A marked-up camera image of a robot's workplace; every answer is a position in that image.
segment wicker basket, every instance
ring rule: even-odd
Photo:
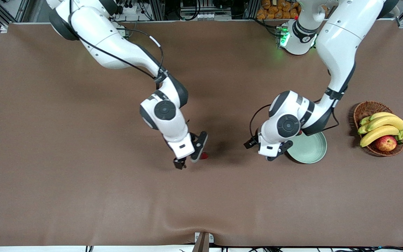
[[[360,121],[368,116],[371,116],[375,113],[379,112],[389,112],[393,113],[392,110],[390,110],[389,107],[385,106],[384,104],[376,101],[365,101],[357,105],[357,107],[354,110],[354,123],[355,127],[358,129],[360,127]],[[390,152],[381,152],[378,150],[372,142],[370,145],[367,146],[368,150],[370,150],[372,153],[375,153],[380,156],[394,156],[399,154],[403,150],[403,144],[397,145],[396,148]]]

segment table surface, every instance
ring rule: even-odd
[[[185,244],[197,231],[226,246],[403,246],[403,152],[368,155],[348,122],[365,100],[403,118],[394,21],[377,21],[361,43],[340,126],[325,131],[315,164],[267,162],[242,145],[253,113],[280,92],[321,97],[329,75],[315,49],[278,50],[251,21],[138,28],[188,89],[182,111],[190,131],[208,131],[209,159],[173,167],[139,115],[150,78],[104,69],[49,25],[11,24],[0,35],[0,246]],[[146,36],[131,41],[159,55]]]

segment bunch of bananas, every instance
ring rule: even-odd
[[[365,147],[376,139],[386,135],[395,136],[397,141],[403,140],[403,120],[398,116],[379,112],[360,121],[358,134],[366,134],[360,140],[360,146]]]

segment apple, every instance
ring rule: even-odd
[[[389,152],[396,148],[397,141],[393,136],[386,135],[376,140],[376,148],[383,152]]]

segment green plate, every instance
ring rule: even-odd
[[[323,132],[311,136],[302,133],[290,140],[293,141],[293,146],[287,152],[298,162],[313,164],[326,154],[327,142]]]

